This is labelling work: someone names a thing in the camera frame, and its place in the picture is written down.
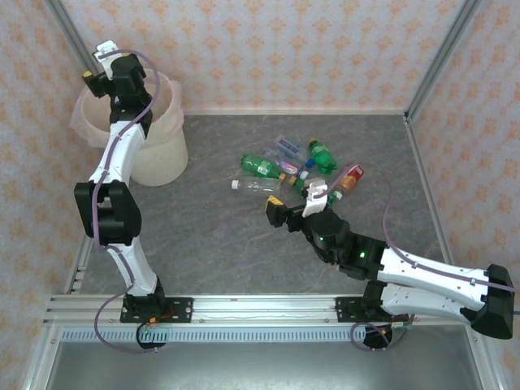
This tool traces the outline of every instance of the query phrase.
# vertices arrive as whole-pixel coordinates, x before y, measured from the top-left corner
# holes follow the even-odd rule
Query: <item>white plastic bin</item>
[[[154,94],[154,73],[145,69],[145,87]],[[159,73],[161,80],[158,99],[152,107],[154,118],[144,145],[137,153],[132,169],[132,179],[137,183],[158,186],[172,182],[188,164],[188,150],[182,124],[184,115],[180,109],[181,87]],[[110,98],[98,99],[85,87],[76,102],[70,122],[71,128],[92,147],[105,148],[110,129]]]

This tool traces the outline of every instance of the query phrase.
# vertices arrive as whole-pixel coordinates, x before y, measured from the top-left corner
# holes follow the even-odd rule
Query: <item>blue label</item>
[[[295,146],[292,146],[289,142],[287,142],[285,139],[279,140],[279,143],[285,146],[287,149],[291,150],[293,153],[298,153],[298,148]]]

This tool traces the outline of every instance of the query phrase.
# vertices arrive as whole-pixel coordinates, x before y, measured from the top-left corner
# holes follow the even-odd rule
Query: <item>wall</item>
[[[83,70],[43,1],[4,1],[0,38],[0,388],[18,389],[76,255],[72,190],[96,156],[67,128]]]
[[[463,0],[64,0],[183,85],[185,110],[403,111]]]
[[[520,287],[520,2],[486,1],[414,132],[454,257]],[[520,320],[500,362],[520,388]]]

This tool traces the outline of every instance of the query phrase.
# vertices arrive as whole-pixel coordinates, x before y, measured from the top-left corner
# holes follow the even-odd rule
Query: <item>black mounting bracket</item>
[[[121,323],[191,323],[193,298],[165,297],[159,279],[153,294],[146,297],[134,297],[126,294],[119,321]]]
[[[393,323],[408,322],[406,314],[391,315],[380,309],[379,313],[366,311],[363,297],[337,297],[336,316],[338,323]]]

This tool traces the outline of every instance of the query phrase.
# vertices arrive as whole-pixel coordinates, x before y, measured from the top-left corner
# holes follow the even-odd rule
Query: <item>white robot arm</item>
[[[350,231],[327,208],[324,180],[305,182],[306,204],[289,209],[271,197],[266,214],[276,228],[302,231],[321,260],[339,265],[358,280],[369,280],[363,297],[339,297],[340,322],[387,322],[401,314],[423,314],[469,323],[486,336],[513,336],[514,288],[509,272],[450,266],[420,258],[386,242]]]
[[[86,234],[94,237],[94,229],[98,230],[99,244],[106,248],[123,275],[127,286],[125,317],[132,322],[145,322],[168,310],[163,288],[141,248],[141,212],[128,190],[137,151],[152,122],[152,111],[148,110],[137,122],[134,119],[147,109],[152,97],[145,90],[145,72],[137,57],[112,54],[116,50],[112,41],[99,45],[94,57],[105,71],[83,76],[94,96],[110,96],[110,136],[96,171],[88,183],[76,185],[74,194]],[[96,188],[97,218],[92,202]]]

